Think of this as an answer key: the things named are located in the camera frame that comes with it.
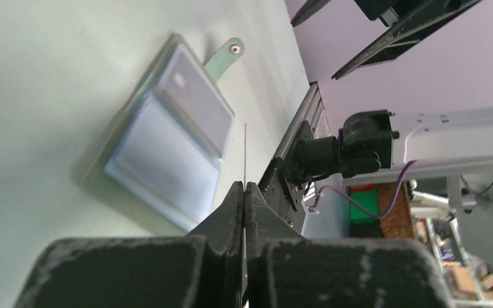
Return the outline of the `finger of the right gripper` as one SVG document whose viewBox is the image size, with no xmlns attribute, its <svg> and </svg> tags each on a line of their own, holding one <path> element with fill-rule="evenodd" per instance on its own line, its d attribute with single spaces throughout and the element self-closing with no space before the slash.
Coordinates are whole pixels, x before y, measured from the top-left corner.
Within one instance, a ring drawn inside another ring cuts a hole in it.
<svg viewBox="0 0 493 308">
<path fill-rule="evenodd" d="M 321 10 L 330 0 L 307 0 L 291 18 L 290 24 L 296 27 Z"/>
<path fill-rule="evenodd" d="M 413 46 L 457 18 L 480 1 L 421 1 L 376 38 L 331 78 L 338 80 L 352 71 L 396 60 Z"/>
</svg>

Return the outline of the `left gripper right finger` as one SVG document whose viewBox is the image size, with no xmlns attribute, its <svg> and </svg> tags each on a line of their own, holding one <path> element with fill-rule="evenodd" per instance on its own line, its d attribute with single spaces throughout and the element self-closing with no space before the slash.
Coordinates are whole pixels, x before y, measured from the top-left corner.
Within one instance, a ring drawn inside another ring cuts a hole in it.
<svg viewBox="0 0 493 308">
<path fill-rule="evenodd" d="M 245 189 L 251 307 L 452 307 L 441 269 L 412 239 L 306 239 Z"/>
</svg>

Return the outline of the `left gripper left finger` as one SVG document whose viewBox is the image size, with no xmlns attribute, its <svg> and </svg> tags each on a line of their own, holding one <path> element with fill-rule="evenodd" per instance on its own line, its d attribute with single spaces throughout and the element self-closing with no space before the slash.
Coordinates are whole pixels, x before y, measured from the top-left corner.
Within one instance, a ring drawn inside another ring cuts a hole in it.
<svg viewBox="0 0 493 308">
<path fill-rule="evenodd" d="M 244 188 L 179 237 L 53 241 L 34 262 L 16 307 L 240 307 Z"/>
</svg>

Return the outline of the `thin card edge-on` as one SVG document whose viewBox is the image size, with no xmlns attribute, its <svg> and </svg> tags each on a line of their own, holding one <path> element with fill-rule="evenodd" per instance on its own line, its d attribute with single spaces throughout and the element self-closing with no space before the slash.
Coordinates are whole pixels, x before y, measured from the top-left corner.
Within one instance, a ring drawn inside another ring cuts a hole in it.
<svg viewBox="0 0 493 308">
<path fill-rule="evenodd" d="M 243 125 L 243 190 L 247 187 L 247 123 Z"/>
</svg>

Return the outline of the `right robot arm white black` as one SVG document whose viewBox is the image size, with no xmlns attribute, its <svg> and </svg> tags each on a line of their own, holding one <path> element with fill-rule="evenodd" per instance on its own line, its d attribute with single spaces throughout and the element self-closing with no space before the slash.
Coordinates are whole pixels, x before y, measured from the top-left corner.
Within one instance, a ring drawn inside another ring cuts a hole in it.
<svg viewBox="0 0 493 308">
<path fill-rule="evenodd" d="M 294 30 L 307 77 L 317 81 L 331 130 L 365 110 L 387 109 L 400 133 L 392 169 L 493 171 L 493 1 L 482 1 L 389 62 L 333 74 L 373 42 L 382 25 L 353 1 L 333 1 Z"/>
</svg>

